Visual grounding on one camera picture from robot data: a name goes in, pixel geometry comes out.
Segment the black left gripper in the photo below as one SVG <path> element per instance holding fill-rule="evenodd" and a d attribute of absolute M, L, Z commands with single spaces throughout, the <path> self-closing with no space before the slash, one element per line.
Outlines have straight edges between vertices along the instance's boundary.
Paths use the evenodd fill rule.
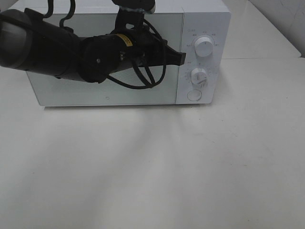
<path fill-rule="evenodd" d="M 130 29 L 116 27 L 114 34 L 116 36 L 124 35 L 132 43 L 130 46 L 125 44 L 119 49 L 119 64 L 116 72 L 132 68 L 131 60 L 134 60 L 139 67 L 143 67 L 145 63 L 149 67 L 162 66 L 164 53 L 167 65 L 182 66 L 185 63 L 186 53 L 171 48 L 167 40 L 159 39 L 148 26 Z"/>

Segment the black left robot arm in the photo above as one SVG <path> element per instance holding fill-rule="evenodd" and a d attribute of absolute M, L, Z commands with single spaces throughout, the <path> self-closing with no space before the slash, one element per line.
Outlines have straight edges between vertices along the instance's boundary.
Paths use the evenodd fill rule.
<path fill-rule="evenodd" d="M 0 15 L 0 64 L 6 68 L 88 83 L 113 80 L 113 73 L 133 69 L 142 82 L 139 89 L 147 89 L 160 83 L 151 67 L 181 66 L 185 57 L 139 12 L 119 10 L 114 30 L 92 37 L 52 25 L 28 8 Z"/>

